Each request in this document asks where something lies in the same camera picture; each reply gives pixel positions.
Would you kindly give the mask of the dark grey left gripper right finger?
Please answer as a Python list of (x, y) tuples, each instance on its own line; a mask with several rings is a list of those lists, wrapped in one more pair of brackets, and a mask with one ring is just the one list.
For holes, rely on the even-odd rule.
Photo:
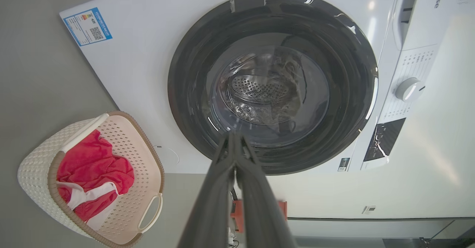
[(242, 134), (236, 134), (236, 182), (242, 194), (247, 247), (295, 248), (256, 152)]

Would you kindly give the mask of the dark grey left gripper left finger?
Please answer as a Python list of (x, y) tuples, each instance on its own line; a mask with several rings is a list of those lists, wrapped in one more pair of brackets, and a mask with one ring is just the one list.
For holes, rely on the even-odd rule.
[(219, 143), (205, 180), (178, 243), (178, 248), (226, 248), (230, 217), (230, 187), (233, 184), (234, 133)]

